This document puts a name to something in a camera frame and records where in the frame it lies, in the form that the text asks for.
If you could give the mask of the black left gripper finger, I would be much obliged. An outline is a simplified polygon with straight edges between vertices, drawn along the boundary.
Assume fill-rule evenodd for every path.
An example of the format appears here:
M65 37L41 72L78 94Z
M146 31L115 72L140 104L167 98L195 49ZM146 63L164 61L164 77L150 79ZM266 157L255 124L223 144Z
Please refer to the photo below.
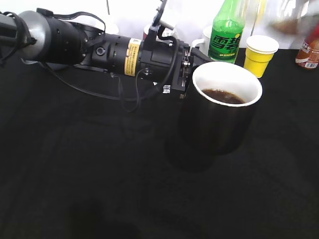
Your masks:
M192 72L202 64L208 62L215 62L210 57L203 54L198 48L194 47L191 49L190 52L190 59L191 59L191 70Z

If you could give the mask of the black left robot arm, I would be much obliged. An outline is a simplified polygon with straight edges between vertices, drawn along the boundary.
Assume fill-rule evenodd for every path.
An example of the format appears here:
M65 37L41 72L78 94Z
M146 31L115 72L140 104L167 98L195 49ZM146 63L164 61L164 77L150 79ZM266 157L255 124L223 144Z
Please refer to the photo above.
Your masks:
M55 14L47 9L0 15L0 44L10 48L0 57L5 64L19 52L24 61L69 65L80 69L146 78L155 85L137 93L135 102L162 92L164 86L184 91L195 68L210 62L197 48L173 37L164 36L165 29L174 29L172 17L163 2L150 25L145 40L108 34L105 29L75 22L86 12Z

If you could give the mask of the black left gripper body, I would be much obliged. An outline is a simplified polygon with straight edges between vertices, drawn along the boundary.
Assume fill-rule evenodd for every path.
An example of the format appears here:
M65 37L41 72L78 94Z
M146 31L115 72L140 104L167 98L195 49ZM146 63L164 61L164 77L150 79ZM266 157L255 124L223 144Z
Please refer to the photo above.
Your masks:
M159 37L158 33L163 30L162 26L150 26L148 36L141 44L137 70L143 71L139 77L157 84L141 93L140 99L152 98L162 93L164 86L182 92L186 89L183 71L190 67L190 45L174 36Z

